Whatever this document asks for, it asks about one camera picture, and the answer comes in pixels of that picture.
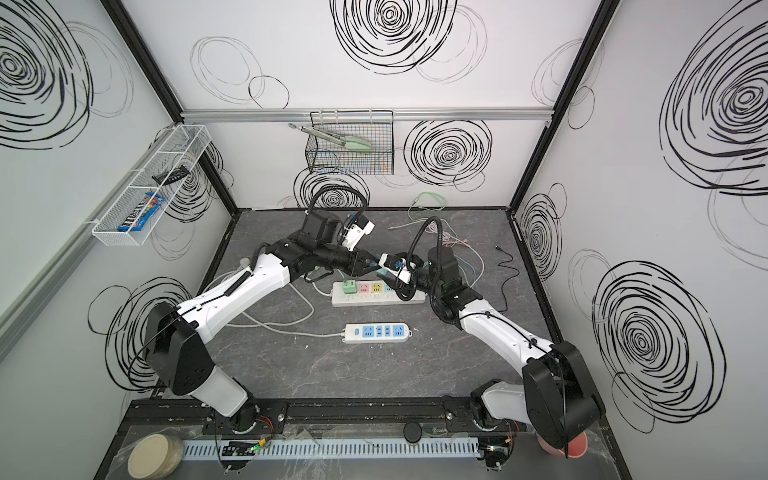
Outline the large multicolour power strip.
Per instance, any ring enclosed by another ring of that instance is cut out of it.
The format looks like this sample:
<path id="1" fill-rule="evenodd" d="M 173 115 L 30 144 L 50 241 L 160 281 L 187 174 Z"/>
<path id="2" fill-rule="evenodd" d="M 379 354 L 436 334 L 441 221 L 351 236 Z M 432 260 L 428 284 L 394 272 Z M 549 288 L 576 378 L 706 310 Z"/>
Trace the large multicolour power strip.
<path id="1" fill-rule="evenodd" d="M 358 285 L 358 293 L 345 295 L 342 290 L 342 282 L 335 282 L 331 292 L 331 303 L 334 307 L 357 306 L 390 306 L 404 305 L 396 292 L 381 280 L 355 280 Z"/>

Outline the small blue white power strip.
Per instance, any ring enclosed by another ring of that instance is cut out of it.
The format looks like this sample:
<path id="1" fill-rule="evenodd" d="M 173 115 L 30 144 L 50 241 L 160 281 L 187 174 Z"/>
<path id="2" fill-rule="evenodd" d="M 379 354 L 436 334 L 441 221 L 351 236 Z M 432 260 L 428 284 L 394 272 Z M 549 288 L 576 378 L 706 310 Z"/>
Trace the small blue white power strip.
<path id="1" fill-rule="evenodd" d="M 347 344 L 402 343 L 412 336 L 409 326 L 395 323 L 358 323 L 345 326 L 342 340 Z"/>

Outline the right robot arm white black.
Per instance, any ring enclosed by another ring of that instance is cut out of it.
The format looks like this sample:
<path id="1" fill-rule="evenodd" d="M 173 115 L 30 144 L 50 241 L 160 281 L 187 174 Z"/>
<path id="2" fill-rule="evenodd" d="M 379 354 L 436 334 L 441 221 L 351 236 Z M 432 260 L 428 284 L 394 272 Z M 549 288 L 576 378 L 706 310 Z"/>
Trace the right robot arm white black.
<path id="1" fill-rule="evenodd" d="M 578 348 L 537 336 L 494 308 L 464 281 L 450 248 L 432 248 L 426 261 L 383 254 L 378 265 L 379 276 L 398 294 L 425 293 L 441 321 L 481 340 L 520 375 L 520 385 L 498 381 L 480 389 L 481 410 L 492 419 L 524 421 L 568 454 L 570 443 L 605 416 Z"/>

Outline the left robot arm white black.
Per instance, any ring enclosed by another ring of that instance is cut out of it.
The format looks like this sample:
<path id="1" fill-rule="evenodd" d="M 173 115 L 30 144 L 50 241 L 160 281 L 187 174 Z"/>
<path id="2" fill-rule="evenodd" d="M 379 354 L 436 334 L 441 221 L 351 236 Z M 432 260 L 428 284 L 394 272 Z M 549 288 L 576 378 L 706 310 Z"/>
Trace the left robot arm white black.
<path id="1" fill-rule="evenodd" d="M 195 298 L 161 302 L 148 314 L 139 357 L 176 395 L 189 395 L 228 421 L 237 433 L 260 420 L 253 394 L 226 374 L 207 345 L 252 305 L 318 267 L 360 277 L 378 269 L 378 257 L 358 248 L 374 224 L 356 212 L 341 219 L 325 210 L 306 212 L 301 228 L 257 247 L 238 275 Z"/>

